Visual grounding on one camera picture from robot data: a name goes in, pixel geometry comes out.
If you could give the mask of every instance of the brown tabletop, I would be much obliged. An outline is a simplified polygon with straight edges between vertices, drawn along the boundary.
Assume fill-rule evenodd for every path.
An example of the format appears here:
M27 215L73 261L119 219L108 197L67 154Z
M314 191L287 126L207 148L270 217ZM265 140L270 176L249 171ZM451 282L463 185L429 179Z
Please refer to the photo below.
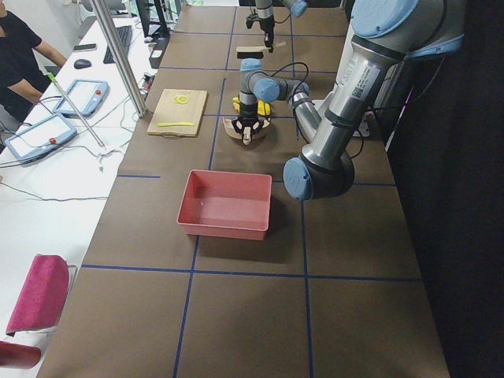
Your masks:
M263 140L224 132L235 47L262 44L248 12L183 8L147 105L165 88L208 91L198 136L149 136L152 113L138 122L39 377L449 376L383 143L366 140L344 196L300 203L282 182L304 143L285 103ZM278 24L287 45L264 70L304 61L323 98L347 26L341 9ZM192 169L271 175L266 240L186 235L176 217Z

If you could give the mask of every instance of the computer mouse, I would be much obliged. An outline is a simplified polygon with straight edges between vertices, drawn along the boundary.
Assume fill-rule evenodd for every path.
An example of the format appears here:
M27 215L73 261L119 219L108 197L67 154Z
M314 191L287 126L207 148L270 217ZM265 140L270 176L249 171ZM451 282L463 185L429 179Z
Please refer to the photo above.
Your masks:
M86 69L87 67L91 67L91 62L87 59L77 59L73 66L76 69Z

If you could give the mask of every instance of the black shirt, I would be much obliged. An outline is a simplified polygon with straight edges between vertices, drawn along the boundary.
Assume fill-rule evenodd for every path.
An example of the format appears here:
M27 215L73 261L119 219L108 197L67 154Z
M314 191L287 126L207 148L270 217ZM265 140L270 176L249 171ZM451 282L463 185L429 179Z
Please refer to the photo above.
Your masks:
M28 115L32 104L8 87L26 79L38 91L44 92L50 80L40 70L32 48L42 39L14 13L0 18L5 37L0 37L0 103L19 121Z

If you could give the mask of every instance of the person's arm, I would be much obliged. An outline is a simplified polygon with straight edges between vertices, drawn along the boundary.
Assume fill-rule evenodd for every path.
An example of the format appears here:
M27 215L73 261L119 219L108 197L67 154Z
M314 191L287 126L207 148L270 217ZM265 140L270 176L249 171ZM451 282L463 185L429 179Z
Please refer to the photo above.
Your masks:
M17 93L19 96L26 98L32 104L36 104L42 97L42 92L37 91L27 80L15 83L8 87L11 91Z
M52 61L59 68L63 67L66 62L66 57L61 55L61 53L52 47L49 43L42 41L35 50L41 53L44 57Z

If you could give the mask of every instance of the table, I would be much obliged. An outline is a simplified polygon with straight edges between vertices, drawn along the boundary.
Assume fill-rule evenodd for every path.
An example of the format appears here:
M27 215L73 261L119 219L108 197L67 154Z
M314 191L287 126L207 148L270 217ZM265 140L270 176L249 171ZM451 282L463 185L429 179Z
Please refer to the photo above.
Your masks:
M117 26L135 25L134 19L114 19ZM88 119L95 132L107 146L128 147L135 129L137 117L116 65L104 65L106 42L97 23L85 35L81 43L97 43L95 51L73 53L57 75L63 88L76 79L105 80L109 83L109 95L97 112ZM140 82L150 68L149 50L143 42L142 30L134 27L129 61L135 78ZM88 69L75 70L73 62L86 58L92 62ZM44 98L58 95L50 86ZM49 109L56 99L43 100ZM26 121L36 123L49 115L47 109L37 105ZM6 329L15 306L24 278L36 254L58 254L69 264L80 266L106 198L109 195L123 155L113 153L102 159L103 171L98 169L98 160L93 154L100 149L78 119L72 120L79 134L66 147L62 147L41 161L29 165L17 165L14 156L5 149L0 156L0 175L3 183L42 198L93 198L81 201L39 201L32 195L0 185L0 218L2 219L2 248L0 248L0 329ZM17 343L47 348L52 335L25 334L19 332ZM35 376L39 365L28 371L1 369L2 377Z
M347 194L299 203L282 183L302 146L286 104L273 104L262 141L225 134L239 88L232 52L262 44L247 13L180 14L147 105L168 87L207 90L200 132L163 139L146 134L151 115L139 120L40 378L449 376L382 142L366 141ZM346 29L339 9L308 9L276 26L287 47L264 70L304 61L323 98ZM191 169L271 175L266 240L185 235L176 215Z

